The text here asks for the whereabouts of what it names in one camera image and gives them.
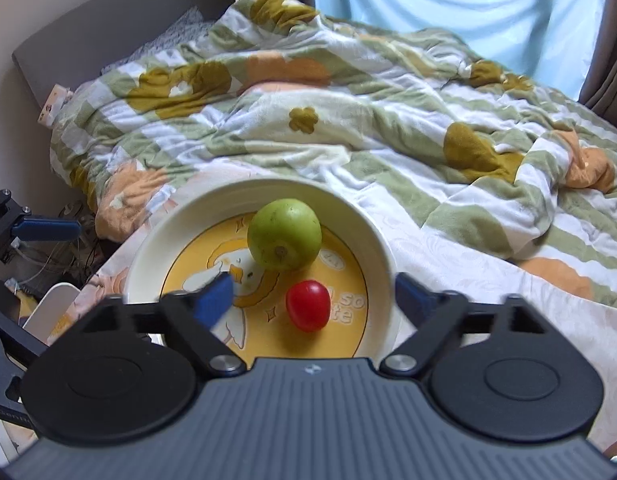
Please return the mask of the grey bed headboard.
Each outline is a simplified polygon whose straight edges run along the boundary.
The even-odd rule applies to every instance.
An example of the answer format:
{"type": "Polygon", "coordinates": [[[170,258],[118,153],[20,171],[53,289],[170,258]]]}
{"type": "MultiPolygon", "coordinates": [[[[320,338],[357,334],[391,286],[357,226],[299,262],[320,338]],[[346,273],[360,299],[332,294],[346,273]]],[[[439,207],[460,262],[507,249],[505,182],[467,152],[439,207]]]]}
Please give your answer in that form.
{"type": "Polygon", "coordinates": [[[55,84],[74,89],[164,32],[191,6],[219,18],[234,0],[89,0],[24,40],[12,52],[37,105],[55,84]]]}

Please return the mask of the green apple in bowl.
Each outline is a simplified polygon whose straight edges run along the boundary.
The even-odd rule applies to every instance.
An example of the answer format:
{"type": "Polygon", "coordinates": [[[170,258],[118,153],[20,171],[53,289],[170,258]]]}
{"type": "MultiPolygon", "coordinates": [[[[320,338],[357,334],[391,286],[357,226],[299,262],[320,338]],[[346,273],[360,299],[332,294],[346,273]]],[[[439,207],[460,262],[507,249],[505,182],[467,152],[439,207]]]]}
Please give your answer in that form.
{"type": "Polygon", "coordinates": [[[294,198],[262,207],[250,221],[248,247],[254,261],[276,272],[294,271],[313,263],[322,243],[315,211],[294,198]]]}

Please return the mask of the brown right curtain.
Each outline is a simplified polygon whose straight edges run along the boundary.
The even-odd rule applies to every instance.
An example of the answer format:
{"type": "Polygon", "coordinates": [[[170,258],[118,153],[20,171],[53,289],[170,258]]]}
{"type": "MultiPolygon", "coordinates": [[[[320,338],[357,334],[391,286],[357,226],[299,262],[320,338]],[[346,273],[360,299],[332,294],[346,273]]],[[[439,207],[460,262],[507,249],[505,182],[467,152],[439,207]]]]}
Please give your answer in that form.
{"type": "Polygon", "coordinates": [[[617,128],[617,0],[605,0],[593,60],[579,102],[617,128]]]}

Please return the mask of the cream duck pattern bowl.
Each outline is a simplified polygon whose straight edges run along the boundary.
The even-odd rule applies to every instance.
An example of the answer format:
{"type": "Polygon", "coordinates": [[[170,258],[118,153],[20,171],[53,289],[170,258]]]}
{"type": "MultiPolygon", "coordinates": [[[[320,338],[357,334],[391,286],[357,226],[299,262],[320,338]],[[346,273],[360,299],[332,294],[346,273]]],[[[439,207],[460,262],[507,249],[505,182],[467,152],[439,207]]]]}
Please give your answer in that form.
{"type": "Polygon", "coordinates": [[[261,178],[206,191],[170,211],[130,265],[125,296],[131,304],[200,287],[217,274],[234,280],[234,303],[213,333],[246,363],[257,358],[369,358],[380,361],[398,333],[394,260],[368,216],[323,186],[261,178]],[[252,217],[281,198],[310,206],[322,228],[319,255],[294,271],[267,271],[246,240],[252,217]],[[314,333],[297,328],[287,291],[314,280],[329,292],[330,318],[314,333]]]}

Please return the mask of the light blue window cloth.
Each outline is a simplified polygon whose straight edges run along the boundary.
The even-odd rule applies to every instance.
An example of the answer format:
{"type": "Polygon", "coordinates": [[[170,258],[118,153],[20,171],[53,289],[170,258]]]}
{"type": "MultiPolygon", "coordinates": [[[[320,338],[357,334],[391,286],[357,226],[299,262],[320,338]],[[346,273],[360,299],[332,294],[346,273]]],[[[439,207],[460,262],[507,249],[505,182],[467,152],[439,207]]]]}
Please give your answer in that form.
{"type": "Polygon", "coordinates": [[[397,32],[444,28],[483,58],[577,98],[605,0],[315,0],[334,16],[397,32]]]}

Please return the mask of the white floral tablecloth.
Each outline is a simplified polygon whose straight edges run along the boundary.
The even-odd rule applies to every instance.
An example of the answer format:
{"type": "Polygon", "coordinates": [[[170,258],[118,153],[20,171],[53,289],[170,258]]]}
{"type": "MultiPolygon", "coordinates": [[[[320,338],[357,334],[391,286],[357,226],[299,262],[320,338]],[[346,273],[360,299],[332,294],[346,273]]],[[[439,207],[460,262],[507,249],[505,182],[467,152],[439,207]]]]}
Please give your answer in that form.
{"type": "MultiPolygon", "coordinates": [[[[236,164],[213,165],[193,177],[94,275],[62,315],[48,340],[57,340],[103,297],[125,295],[127,274],[139,247],[170,211],[213,188],[261,178],[281,177],[264,174],[249,165],[236,164]]],[[[509,294],[518,294],[529,300],[575,344],[603,380],[604,399],[593,423],[591,440],[601,448],[617,441],[617,309],[575,296],[511,263],[422,233],[408,220],[397,201],[378,185],[360,190],[345,190],[342,185],[337,185],[331,192],[358,206],[368,216],[392,254],[394,274],[403,271],[430,289],[456,290],[487,304],[509,294]]],[[[413,331],[397,308],[396,313],[399,326],[392,349],[413,331]]]]}

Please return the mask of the grey patterned pillow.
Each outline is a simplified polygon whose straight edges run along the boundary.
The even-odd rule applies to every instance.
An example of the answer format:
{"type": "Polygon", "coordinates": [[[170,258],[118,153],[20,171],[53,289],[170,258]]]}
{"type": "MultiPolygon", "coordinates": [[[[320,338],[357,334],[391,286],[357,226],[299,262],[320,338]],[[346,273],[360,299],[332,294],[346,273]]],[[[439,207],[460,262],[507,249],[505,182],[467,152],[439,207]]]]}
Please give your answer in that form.
{"type": "Polygon", "coordinates": [[[130,55],[114,61],[109,65],[102,67],[100,74],[104,75],[111,70],[115,70],[122,65],[130,62],[135,62],[144,58],[147,55],[155,55],[163,50],[173,49],[179,44],[197,39],[200,35],[204,35],[212,27],[212,20],[205,20],[200,10],[193,6],[188,9],[182,16],[179,16],[173,24],[167,27],[164,32],[161,32],[156,38],[149,40],[145,44],[141,44],[130,55]]]}

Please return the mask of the red cherry tomato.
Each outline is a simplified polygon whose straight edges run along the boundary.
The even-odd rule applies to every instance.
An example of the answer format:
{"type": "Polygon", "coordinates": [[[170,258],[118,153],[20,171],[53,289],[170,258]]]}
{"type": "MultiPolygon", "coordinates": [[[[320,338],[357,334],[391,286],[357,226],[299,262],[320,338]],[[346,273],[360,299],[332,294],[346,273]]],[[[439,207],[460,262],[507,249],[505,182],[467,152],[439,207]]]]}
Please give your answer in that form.
{"type": "Polygon", "coordinates": [[[322,330],[329,322],[331,300],[328,289],[314,280],[294,284],[286,293],[291,322],[303,332],[322,330]]]}

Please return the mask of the white chair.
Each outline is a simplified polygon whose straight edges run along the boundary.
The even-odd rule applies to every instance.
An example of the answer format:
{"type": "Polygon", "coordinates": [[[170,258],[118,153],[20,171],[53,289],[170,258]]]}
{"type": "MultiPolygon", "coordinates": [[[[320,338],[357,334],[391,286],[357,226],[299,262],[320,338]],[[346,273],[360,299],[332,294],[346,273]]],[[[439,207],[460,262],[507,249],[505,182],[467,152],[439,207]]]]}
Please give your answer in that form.
{"type": "Polygon", "coordinates": [[[70,283],[55,284],[23,324],[24,330],[46,344],[60,318],[79,294],[80,290],[70,283]]]}

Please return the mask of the green striped floral blanket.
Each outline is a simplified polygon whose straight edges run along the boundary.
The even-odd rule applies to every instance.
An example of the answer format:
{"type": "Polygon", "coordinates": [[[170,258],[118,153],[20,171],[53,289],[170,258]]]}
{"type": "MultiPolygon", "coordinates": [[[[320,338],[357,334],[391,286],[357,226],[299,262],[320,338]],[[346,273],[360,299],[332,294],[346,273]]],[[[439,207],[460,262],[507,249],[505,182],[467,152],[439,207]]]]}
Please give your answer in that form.
{"type": "Polygon", "coordinates": [[[443,29],[296,0],[187,11],[72,91],[50,161],[122,242],[213,164],[373,191],[391,216],[617,308],[617,130],[443,29]]]}

